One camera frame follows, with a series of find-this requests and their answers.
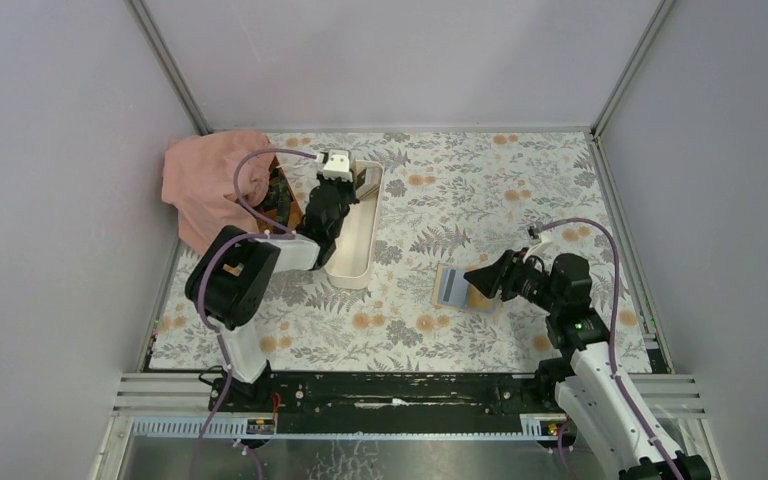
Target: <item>aluminum frame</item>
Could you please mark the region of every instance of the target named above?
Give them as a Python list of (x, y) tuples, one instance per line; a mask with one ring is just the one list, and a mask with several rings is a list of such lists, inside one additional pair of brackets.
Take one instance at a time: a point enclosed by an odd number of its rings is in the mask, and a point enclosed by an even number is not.
[(146, 41), (148, 41), (148, 44), (157, 55), (160, 66), (163, 68), (163, 71), (166, 72), (166, 76), (172, 84), (172, 90), (175, 91), (178, 95), (178, 99), (181, 100), (181, 105), (184, 107), (184, 110), (186, 110), (196, 131), (200, 135), (211, 133), (212, 130), (210, 129), (210, 125), (208, 125), (207, 120), (205, 120), (195, 97), (193, 97), (190, 88), (187, 86), (187, 82), (184, 81), (184, 76), (181, 74), (181, 70), (178, 69), (178, 65), (175, 63), (172, 53), (169, 52), (166, 42), (163, 41), (160, 31), (154, 24), (154, 20), (152, 20), (145, 2), (143, 2), (143, 0), (127, 0), (127, 2), (131, 7), (137, 25), (143, 31)]
[(599, 117), (597, 117), (596, 121), (593, 123), (593, 135), (597, 138), (605, 133), (605, 129), (608, 127), (617, 106), (622, 102), (625, 92), (628, 90), (628, 87), (634, 79), (644, 58), (646, 58), (646, 54), (649, 52), (652, 42), (654, 42), (655, 38), (658, 36), (661, 27), (664, 25), (664, 22), (667, 20), (667, 17), (670, 12), (672, 12), (676, 3), (678, 3), (678, 0), (661, 0), (661, 3), (659, 3), (658, 7), (655, 9), (652, 19), (649, 20), (649, 25), (647, 25), (646, 30), (643, 31), (643, 35), (640, 37), (637, 47), (635, 47), (634, 52), (631, 54), (631, 58), (628, 60), (625, 69), (623, 69), (620, 79), (617, 81), (617, 85), (611, 92), (611, 96), (608, 97), (608, 101), (605, 103), (605, 107), (602, 109)]
[[(257, 128), (262, 132), (267, 133), (298, 133), (304, 131), (305, 133), (404, 133), (404, 132), (431, 132), (431, 133), (590, 133), (593, 131), (592, 126), (586, 125), (571, 125), (560, 127), (510, 127), (510, 126), (497, 126), (497, 127), (346, 127), (346, 128), (280, 128), (258, 125), (257, 127), (251, 126), (236, 126), (231, 128)], [(230, 128), (217, 127), (215, 131), (227, 131)]]
[(605, 155), (604, 147), (599, 137), (589, 136), (591, 144), (591, 153), (593, 163), (596, 167), (596, 177), (602, 186), (602, 194), (605, 197), (605, 208), (608, 210), (608, 217), (617, 236), (617, 244), (620, 249), (620, 261), (625, 268), (626, 275), (630, 278), (629, 291), (632, 294), (635, 304), (644, 320), (644, 341), (654, 340), (658, 343), (664, 360), (670, 371), (674, 370), (672, 356), (669, 347), (665, 341), (663, 323), (659, 322), (662, 318), (658, 314), (656, 301), (643, 273), (640, 263), (640, 255), (634, 243), (634, 237), (626, 223), (626, 214), (622, 202), (617, 194), (616, 182), (609, 167)]
[(155, 322), (160, 319), (160, 315), (163, 314), (163, 308), (166, 306), (166, 299), (169, 297), (169, 290), (172, 288), (172, 279), (175, 275), (175, 268), (178, 265), (178, 259), (181, 258), (181, 250), (183, 243), (180, 238), (175, 237), (175, 241), (172, 244), (172, 248), (169, 250), (169, 257), (166, 260), (166, 269), (164, 270), (163, 278), (160, 280), (160, 289), (157, 292), (157, 298), (154, 300), (154, 306), (151, 309), (151, 319), (148, 322), (142, 347), (139, 351), (139, 356), (134, 359), (134, 370), (141, 371), (145, 366), (145, 358), (148, 354), (149, 344), (151, 342), (152, 333), (154, 332)]
[[(516, 375), (528, 378), (531, 375)], [(688, 449), (710, 459), (710, 466), (717, 475), (722, 473), (719, 453), (714, 446), (704, 406), (693, 376), (672, 374), (631, 374), (630, 378), (640, 391), (653, 413), (675, 420), (681, 429)], [(207, 404), (210, 387), (198, 381), (195, 373), (126, 373), (122, 375), (105, 439), (99, 449), (93, 470), (88, 480), (116, 480), (129, 462), (129, 445), (137, 435), (134, 426), (141, 419), (166, 417), (170, 422), (188, 417), (200, 421), (208, 415)], [(217, 413), (217, 418), (268, 418), (270, 412)], [(523, 415), (523, 438), (529, 420), (558, 420), (563, 415)], [(513, 440), (517, 434), (405, 434), (405, 435), (281, 435), (276, 438), (300, 440), (464, 440), (499, 441)]]

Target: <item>black linear rail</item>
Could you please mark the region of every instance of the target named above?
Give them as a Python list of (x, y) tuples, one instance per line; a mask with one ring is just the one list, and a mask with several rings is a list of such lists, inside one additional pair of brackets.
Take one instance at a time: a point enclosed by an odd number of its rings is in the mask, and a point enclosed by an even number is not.
[[(214, 395), (223, 382), (213, 381)], [(281, 433), (520, 433), (520, 414), (561, 412), (531, 377), (510, 374), (281, 371), (256, 386), (262, 402), (231, 395), (219, 411), (270, 412), (278, 393)]]

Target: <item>red wire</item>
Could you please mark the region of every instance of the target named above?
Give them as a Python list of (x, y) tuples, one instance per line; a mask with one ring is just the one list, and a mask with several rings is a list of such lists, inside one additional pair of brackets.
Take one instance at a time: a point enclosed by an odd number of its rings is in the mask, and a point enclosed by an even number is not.
[(273, 393), (272, 394), (272, 428), (274, 429), (274, 433), (278, 433), (278, 424), (275, 423), (276, 416), (278, 415), (278, 409), (281, 408), (281, 394), (280, 393)]

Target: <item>white plastic tray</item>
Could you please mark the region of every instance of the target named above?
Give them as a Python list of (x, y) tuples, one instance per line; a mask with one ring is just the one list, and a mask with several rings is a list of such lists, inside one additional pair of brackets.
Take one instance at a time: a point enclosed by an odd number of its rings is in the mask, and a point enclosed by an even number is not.
[(381, 211), (384, 167), (378, 162), (355, 160), (357, 172), (367, 168), (380, 168), (382, 171), (378, 191), (352, 205), (349, 215), (343, 220), (337, 250), (325, 264), (328, 280), (337, 288), (359, 290), (366, 288), (372, 278), (372, 255)]

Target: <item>gray leaf pattern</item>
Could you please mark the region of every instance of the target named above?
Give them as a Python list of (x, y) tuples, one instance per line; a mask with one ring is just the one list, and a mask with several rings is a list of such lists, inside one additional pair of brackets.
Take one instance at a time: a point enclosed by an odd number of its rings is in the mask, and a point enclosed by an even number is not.
[(401, 179), (397, 179), (388, 182), (387, 186), (384, 187), (384, 191), (394, 197), (404, 197), (408, 188), (405, 186), (405, 182), (401, 181)]
[[(531, 372), (557, 356), (545, 312), (516, 299), (493, 315), (431, 304), (438, 267), (486, 265), (528, 245), (536, 222), (608, 218), (580, 133), (281, 133), (276, 146), (349, 149), (385, 167), (372, 280), (365, 290), (334, 288), (322, 270), (284, 272), (270, 281), (254, 318), (260, 348), (275, 369)], [(316, 185), (305, 159), (279, 155), (302, 199)], [(553, 231), (547, 265), (561, 252), (590, 260), (594, 307), (607, 322), (613, 264), (595, 229)], [(184, 284), (199, 256), (185, 248), (157, 320), (149, 366), (202, 369), (219, 363)], [(617, 346), (623, 364), (650, 371), (636, 309), (624, 287)]]
[(399, 263), (402, 259), (402, 249), (395, 245), (388, 245), (384, 240), (375, 241), (375, 262), (381, 265)]
[(395, 320), (387, 325), (387, 340), (393, 345), (402, 344), (413, 347), (422, 340), (422, 335), (412, 328), (408, 328), (403, 320)]

